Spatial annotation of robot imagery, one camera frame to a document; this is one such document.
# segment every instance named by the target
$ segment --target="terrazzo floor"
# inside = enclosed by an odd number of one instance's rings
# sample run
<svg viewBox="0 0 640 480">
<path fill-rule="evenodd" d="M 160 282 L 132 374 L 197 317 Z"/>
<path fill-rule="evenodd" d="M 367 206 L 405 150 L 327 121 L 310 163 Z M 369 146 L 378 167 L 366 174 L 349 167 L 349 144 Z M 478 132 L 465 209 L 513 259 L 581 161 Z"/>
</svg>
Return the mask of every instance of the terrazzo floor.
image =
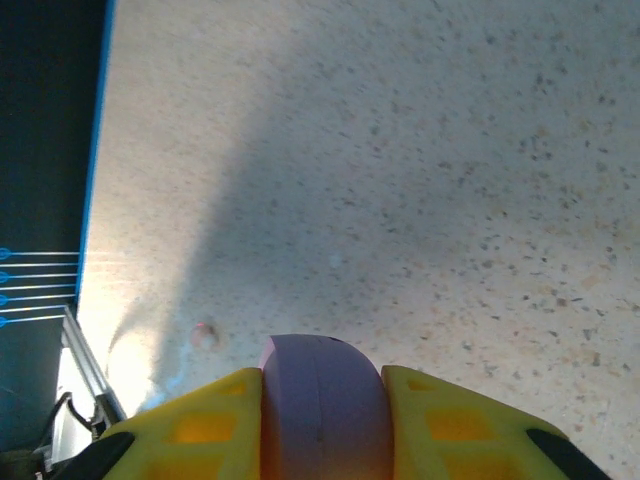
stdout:
<svg viewBox="0 0 640 480">
<path fill-rule="evenodd" d="M 120 0 L 108 77 L 80 320 L 128 413 L 318 333 L 640 478 L 640 2 Z"/>
</svg>

